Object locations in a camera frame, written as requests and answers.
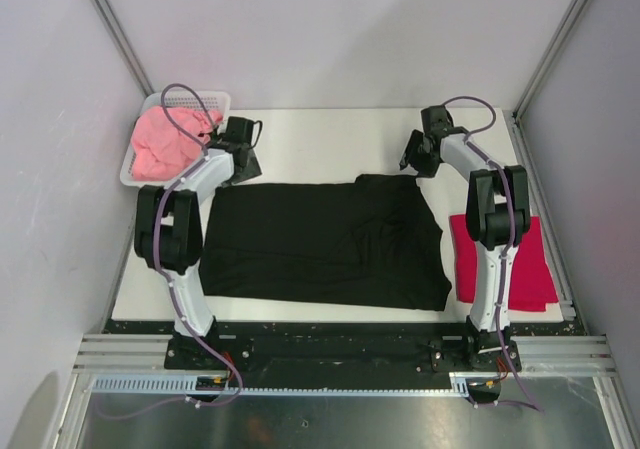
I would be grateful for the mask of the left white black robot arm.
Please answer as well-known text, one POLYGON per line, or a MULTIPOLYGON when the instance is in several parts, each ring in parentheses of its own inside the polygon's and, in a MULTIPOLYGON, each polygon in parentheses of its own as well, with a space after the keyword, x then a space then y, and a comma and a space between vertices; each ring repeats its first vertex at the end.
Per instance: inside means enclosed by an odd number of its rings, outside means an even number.
POLYGON ((262 174, 255 154, 263 122, 231 116, 225 130, 176 178, 162 186, 144 185, 137 195, 134 251, 168 286, 175 330, 192 337, 186 356, 197 367, 214 366, 220 343, 208 336, 215 317, 199 276, 204 248, 201 203, 216 190, 262 174))

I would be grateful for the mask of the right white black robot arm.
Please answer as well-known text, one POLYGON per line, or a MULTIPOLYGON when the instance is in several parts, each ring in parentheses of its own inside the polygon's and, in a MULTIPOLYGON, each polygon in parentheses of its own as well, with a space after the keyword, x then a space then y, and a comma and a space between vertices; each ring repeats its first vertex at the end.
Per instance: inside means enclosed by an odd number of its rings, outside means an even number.
POLYGON ((443 105, 420 113, 399 167, 433 178, 441 165, 457 171, 468 184, 465 224, 476 247, 475 297, 467 316, 469 339, 461 345, 463 362, 484 370, 510 336, 508 297, 515 257, 531 226, 528 175, 520 165, 503 166, 456 126, 443 105))

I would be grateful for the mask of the black t-shirt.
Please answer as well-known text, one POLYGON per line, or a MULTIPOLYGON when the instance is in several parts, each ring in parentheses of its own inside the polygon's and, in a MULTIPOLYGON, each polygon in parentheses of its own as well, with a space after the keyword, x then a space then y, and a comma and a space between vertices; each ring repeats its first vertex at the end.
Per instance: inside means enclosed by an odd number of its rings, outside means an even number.
POLYGON ((226 187, 199 275, 207 296, 442 311, 442 234, 413 176, 226 187))

